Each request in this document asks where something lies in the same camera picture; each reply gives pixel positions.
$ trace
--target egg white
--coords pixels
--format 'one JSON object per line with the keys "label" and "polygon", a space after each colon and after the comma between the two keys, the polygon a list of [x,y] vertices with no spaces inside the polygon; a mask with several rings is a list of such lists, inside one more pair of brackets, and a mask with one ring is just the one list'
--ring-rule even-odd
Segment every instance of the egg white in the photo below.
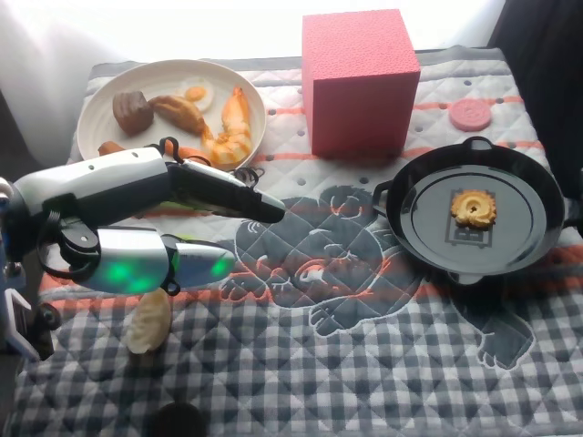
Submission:
{"label": "egg white", "polygon": [[190,77],[185,79],[180,82],[176,94],[178,96],[184,97],[187,90],[193,86],[201,86],[207,91],[207,94],[201,100],[192,102],[194,105],[196,105],[200,112],[207,111],[210,108],[210,105],[212,105],[212,101],[215,96],[214,86],[207,79],[203,77]]}

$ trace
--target robotic arm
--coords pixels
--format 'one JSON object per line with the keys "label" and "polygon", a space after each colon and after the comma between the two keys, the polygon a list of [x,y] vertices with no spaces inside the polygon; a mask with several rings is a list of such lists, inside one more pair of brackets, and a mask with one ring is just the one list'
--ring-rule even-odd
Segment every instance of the robotic arm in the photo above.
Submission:
{"label": "robotic arm", "polygon": [[[163,147],[144,147],[42,170],[14,184],[0,178],[0,319],[12,351],[29,360],[52,354],[46,339],[58,315],[41,305],[35,317],[26,317],[32,308],[16,291],[25,285],[21,261],[32,250],[58,278],[118,294],[161,287],[174,296],[183,287],[226,278],[234,255],[205,241],[109,225],[167,200],[265,223],[283,218],[278,199],[177,153],[178,162],[165,162],[161,154]],[[68,270],[45,264],[47,244],[59,246]]]}

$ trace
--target pink disc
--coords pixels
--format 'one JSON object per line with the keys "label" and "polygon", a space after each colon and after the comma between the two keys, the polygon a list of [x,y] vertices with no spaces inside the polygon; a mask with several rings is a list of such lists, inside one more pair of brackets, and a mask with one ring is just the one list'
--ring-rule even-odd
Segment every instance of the pink disc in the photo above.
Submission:
{"label": "pink disc", "polygon": [[464,132],[476,132],[490,126],[490,106],[482,100],[463,98],[449,108],[449,121]]}

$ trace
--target pan inner surface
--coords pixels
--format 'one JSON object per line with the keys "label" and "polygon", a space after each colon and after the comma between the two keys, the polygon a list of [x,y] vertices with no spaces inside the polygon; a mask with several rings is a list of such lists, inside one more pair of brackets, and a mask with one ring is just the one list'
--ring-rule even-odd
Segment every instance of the pan inner surface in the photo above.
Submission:
{"label": "pan inner surface", "polygon": [[[404,234],[435,265],[465,273],[503,270],[526,257],[543,238],[547,219],[537,193],[518,178],[510,183],[507,173],[497,178],[488,170],[487,175],[436,173],[405,197]],[[454,196],[465,189],[485,191],[496,200],[493,226],[482,230],[456,224],[450,208]]]}

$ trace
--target white plate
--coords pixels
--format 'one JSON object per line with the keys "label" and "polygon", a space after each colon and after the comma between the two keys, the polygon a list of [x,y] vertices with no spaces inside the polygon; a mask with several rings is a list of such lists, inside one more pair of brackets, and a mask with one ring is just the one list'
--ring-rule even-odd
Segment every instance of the white plate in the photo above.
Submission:
{"label": "white plate", "polygon": [[99,89],[83,109],[77,125],[77,143],[83,159],[97,158],[99,147],[106,141],[115,141],[123,148],[136,148],[158,144],[163,137],[174,137],[181,146],[201,149],[200,137],[184,132],[156,115],[152,126],[134,137],[128,137],[113,117],[112,110],[116,93],[141,91],[147,100],[156,96],[176,95],[184,80],[196,77],[203,77],[214,86],[212,104],[203,115],[215,136],[223,131],[220,113],[227,98],[235,86],[243,89],[249,102],[253,144],[250,155],[239,165],[246,166],[257,153],[265,133],[265,106],[257,89],[247,79],[224,66],[188,59],[138,66]]}

